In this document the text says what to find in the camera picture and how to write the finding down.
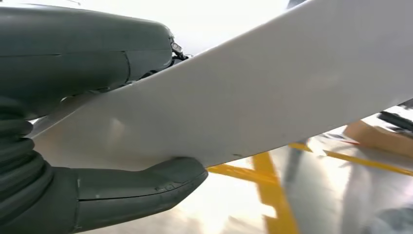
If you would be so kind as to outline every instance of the yellow floor marking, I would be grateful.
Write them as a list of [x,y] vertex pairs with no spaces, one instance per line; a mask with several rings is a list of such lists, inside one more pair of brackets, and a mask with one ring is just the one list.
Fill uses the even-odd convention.
[[[294,148],[294,149],[299,149],[299,150],[312,152],[311,149],[308,148],[308,146],[306,146],[305,144],[291,143],[288,146],[291,147],[291,148]],[[358,158],[358,157],[343,155],[343,154],[335,153],[335,152],[332,152],[332,151],[327,151],[327,150],[324,150],[324,151],[325,151],[326,155],[330,156],[330,157],[339,158],[339,159],[346,160],[346,161],[349,161],[349,162],[355,162],[355,163],[358,163],[358,164],[361,164],[361,165],[364,165],[364,166],[375,167],[375,168],[379,168],[379,169],[383,169],[383,170],[387,170],[387,171],[391,171],[391,172],[396,172],[396,173],[404,174],[404,175],[407,175],[407,176],[413,176],[413,171],[410,171],[410,170],[398,168],[398,167],[391,166],[391,165],[381,163],[381,162],[370,161],[370,160],[361,159],[361,158]]]
[[277,211],[278,218],[265,217],[265,221],[269,230],[273,230],[270,233],[277,234],[298,234],[298,228],[291,212],[290,205],[282,190],[280,180],[274,170],[274,166],[271,160],[271,156],[268,152],[255,155],[252,158],[254,169],[258,173],[269,173],[274,175],[274,183],[276,185],[270,185],[267,183],[259,183],[258,190],[261,195],[261,202],[265,205],[274,207]]
[[208,171],[257,183],[261,202],[272,206],[277,212],[277,218],[264,216],[268,234],[298,234],[296,221],[273,167],[270,154],[255,155],[252,161],[254,170],[222,164],[210,167]]

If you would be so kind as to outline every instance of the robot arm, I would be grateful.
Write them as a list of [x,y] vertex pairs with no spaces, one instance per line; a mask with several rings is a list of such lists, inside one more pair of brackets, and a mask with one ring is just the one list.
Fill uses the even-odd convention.
[[186,157],[139,172],[52,167],[24,138],[28,119],[67,96],[115,89],[170,66],[166,27],[26,5],[0,7],[0,30],[0,233],[68,234],[138,219],[172,208],[205,180],[203,166]]

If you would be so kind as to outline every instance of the white curved panel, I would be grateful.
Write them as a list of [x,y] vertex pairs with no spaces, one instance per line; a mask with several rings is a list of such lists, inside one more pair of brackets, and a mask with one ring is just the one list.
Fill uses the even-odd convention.
[[51,115],[36,149],[72,167],[139,170],[171,156],[211,166],[366,117],[413,97],[410,9],[306,2],[61,121]]

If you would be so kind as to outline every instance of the concrete floor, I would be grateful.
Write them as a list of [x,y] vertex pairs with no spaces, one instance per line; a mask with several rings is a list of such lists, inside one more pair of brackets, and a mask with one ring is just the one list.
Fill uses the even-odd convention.
[[321,137],[309,146],[317,153],[285,146],[210,168],[208,179],[172,210],[86,234],[413,233],[409,173],[333,158],[321,149],[407,172],[413,159]]

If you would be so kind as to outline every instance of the black cable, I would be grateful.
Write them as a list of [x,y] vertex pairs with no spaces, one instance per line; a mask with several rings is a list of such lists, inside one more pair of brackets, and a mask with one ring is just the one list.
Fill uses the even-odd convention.
[[1,225],[30,208],[41,197],[53,174],[51,166],[33,150],[33,141],[23,138],[31,132],[32,124],[20,119],[16,109],[0,107],[0,110]]

